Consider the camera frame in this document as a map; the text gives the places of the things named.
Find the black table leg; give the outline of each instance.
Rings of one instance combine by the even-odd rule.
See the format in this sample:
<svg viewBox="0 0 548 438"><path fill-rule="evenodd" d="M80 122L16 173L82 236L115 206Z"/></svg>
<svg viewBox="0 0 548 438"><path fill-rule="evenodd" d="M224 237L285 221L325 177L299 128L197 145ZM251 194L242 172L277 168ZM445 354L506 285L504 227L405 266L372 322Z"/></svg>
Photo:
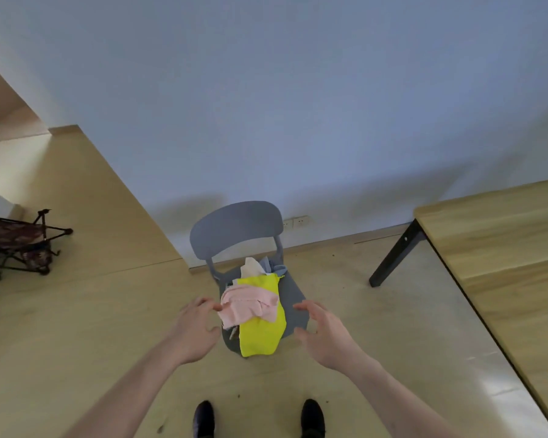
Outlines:
<svg viewBox="0 0 548 438"><path fill-rule="evenodd" d="M419 241L426 239L424 231L417 220L412 221L410 226L404 231L400 239L395 243L390 253L383 259L373 275L369 278L369 284L372 287L378 287L383 283L397 265L414 249Z"/></svg>

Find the power outlet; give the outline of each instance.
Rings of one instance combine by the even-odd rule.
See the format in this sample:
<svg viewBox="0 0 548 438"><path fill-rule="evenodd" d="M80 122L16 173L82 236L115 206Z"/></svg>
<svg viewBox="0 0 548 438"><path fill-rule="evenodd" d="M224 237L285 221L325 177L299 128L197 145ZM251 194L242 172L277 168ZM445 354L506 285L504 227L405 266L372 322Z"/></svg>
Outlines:
<svg viewBox="0 0 548 438"><path fill-rule="evenodd" d="M302 227L306 226L308 223L310 223L310 217L308 215L305 215L303 217L296 217L293 218L292 227Z"/></svg>

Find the chair backrest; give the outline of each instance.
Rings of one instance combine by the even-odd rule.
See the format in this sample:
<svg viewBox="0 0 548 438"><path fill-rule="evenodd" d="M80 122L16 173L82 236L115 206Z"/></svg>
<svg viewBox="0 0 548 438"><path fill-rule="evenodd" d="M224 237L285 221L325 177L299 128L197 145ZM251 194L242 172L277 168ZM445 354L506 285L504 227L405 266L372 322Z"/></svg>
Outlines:
<svg viewBox="0 0 548 438"><path fill-rule="evenodd" d="M282 260L278 235L284 230L278 207L267 201L243 201L205 215L191 229L193 252L213 271L212 257L242 241L274 237L277 256Z"/></svg>

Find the gray chair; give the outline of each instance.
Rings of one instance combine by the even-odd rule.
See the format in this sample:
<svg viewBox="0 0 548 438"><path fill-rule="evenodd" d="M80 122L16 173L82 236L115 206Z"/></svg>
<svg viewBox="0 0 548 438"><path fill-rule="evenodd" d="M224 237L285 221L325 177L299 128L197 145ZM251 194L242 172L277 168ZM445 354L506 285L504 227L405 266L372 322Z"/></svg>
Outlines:
<svg viewBox="0 0 548 438"><path fill-rule="evenodd" d="M239 267L225 273L215 270L212 258L242 241L254 238L273 237L276 243L276 255L269 258L275 265L283 264L282 244L279 235L283 231L282 215L278 207L267 201L243 201L230 204L211 212L197 221L191 230L191 247L197 258L205 260L219 286L219 298L228 283L241 277ZM296 311L292 305L304 300L304 295L296 285L290 273L285 273L278 283L280 303L286 315L286 329L282 338L289 336L295 327L306 328L308 313ZM240 340L230 340L230 331L221 331L226 346L233 352L241 354Z"/></svg>

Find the shoe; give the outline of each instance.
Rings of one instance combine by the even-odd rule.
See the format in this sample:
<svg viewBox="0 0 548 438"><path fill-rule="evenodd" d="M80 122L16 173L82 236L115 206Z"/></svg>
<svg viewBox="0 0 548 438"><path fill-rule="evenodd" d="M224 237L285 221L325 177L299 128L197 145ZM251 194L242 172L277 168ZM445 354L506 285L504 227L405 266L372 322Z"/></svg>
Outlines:
<svg viewBox="0 0 548 438"><path fill-rule="evenodd" d="M193 415L193 438L213 438L214 434L215 417L213 416L213 406L205 400L197 406Z"/></svg>
<svg viewBox="0 0 548 438"><path fill-rule="evenodd" d="M303 436L325 436L325 417L322 414L321 406L314 399L307 399L300 413L300 427L303 429Z"/></svg>

